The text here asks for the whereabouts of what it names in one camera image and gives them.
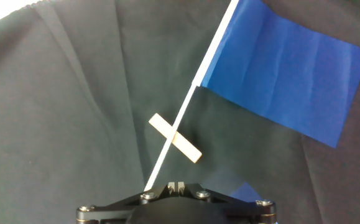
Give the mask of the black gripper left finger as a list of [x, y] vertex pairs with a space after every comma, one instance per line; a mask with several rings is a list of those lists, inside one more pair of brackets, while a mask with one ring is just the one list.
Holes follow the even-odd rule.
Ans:
[[110, 205], [80, 206], [76, 210], [76, 223], [102, 223], [103, 220], [125, 220], [135, 208], [173, 196], [175, 190], [176, 183], [169, 182], [166, 185], [152, 187], [150, 190], [135, 194]]

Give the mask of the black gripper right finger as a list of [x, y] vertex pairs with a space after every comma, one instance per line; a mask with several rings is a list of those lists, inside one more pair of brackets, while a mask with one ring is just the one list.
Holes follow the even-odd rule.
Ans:
[[276, 204], [271, 200], [245, 202], [200, 184], [178, 182], [177, 185], [178, 195], [189, 199], [180, 207], [190, 217], [190, 223], [276, 223]]

